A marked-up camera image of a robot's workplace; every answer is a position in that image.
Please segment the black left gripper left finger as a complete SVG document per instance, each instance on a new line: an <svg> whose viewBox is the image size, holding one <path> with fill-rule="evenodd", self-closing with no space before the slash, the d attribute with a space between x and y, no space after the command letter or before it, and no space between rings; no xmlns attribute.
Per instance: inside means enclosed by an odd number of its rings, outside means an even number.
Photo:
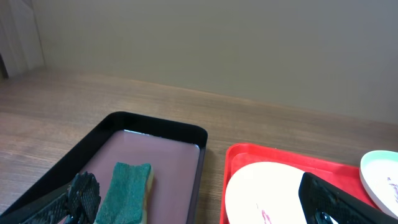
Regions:
<svg viewBox="0 0 398 224"><path fill-rule="evenodd" d="M23 208L22 224L93 223L99 209L100 184L92 173L73 180Z"/></svg>

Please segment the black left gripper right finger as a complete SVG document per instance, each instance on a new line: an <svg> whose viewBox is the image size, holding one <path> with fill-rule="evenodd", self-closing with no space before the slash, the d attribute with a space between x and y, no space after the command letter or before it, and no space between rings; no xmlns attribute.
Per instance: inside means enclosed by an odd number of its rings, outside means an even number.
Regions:
<svg viewBox="0 0 398 224"><path fill-rule="evenodd" d="M318 176L302 176L298 196L308 224L397 224L397 219Z"/></svg>

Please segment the white plate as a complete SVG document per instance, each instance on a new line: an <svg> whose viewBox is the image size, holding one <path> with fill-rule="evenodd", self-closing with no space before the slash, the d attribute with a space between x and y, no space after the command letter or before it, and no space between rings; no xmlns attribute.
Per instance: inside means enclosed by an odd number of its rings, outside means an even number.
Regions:
<svg viewBox="0 0 398 224"><path fill-rule="evenodd" d="M306 223L299 199L303 175L303 170L277 162L255 162L240 168L226 187L229 223Z"/></svg>

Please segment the green yellow sponge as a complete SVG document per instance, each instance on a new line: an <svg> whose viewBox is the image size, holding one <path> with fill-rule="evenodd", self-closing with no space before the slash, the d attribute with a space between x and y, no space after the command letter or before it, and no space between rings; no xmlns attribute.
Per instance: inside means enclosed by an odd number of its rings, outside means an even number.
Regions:
<svg viewBox="0 0 398 224"><path fill-rule="evenodd" d="M109 189L96 215L96 224L147 223L147 201L154 171L148 163L116 163Z"/></svg>

